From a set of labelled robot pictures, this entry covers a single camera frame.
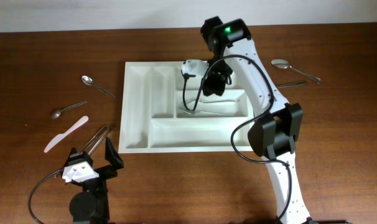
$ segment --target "pink knife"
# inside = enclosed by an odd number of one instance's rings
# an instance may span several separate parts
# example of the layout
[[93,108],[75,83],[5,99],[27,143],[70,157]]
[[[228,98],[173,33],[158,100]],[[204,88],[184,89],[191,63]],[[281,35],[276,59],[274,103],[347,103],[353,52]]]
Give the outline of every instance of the pink knife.
[[59,141],[63,140],[66,136],[68,136],[71,132],[85,124],[89,120],[88,116],[83,116],[81,119],[79,119],[70,129],[68,129],[66,132],[63,134],[58,134],[56,135],[46,146],[44,152],[49,152],[51,148],[53,148]]

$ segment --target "brown table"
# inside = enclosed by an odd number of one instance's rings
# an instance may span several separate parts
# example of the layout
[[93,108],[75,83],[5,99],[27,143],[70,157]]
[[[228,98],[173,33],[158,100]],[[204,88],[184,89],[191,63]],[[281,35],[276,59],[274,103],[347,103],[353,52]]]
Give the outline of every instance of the brown table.
[[[315,220],[377,223],[377,24],[259,26],[250,31],[276,84],[304,79],[272,67],[284,58],[323,84],[281,90],[304,109],[297,173]],[[81,149],[103,124],[116,148],[124,63],[208,59],[199,29],[98,30],[0,34],[0,223],[33,223],[32,187]],[[116,93],[85,86],[81,75]],[[52,109],[88,100],[57,120]],[[43,150],[81,116],[90,120],[48,154]],[[276,215],[269,174],[234,152],[122,154],[125,168],[109,180],[117,223],[228,223]],[[106,164],[104,145],[93,155]],[[71,223],[71,198],[81,191],[52,179],[35,193],[46,223]]]

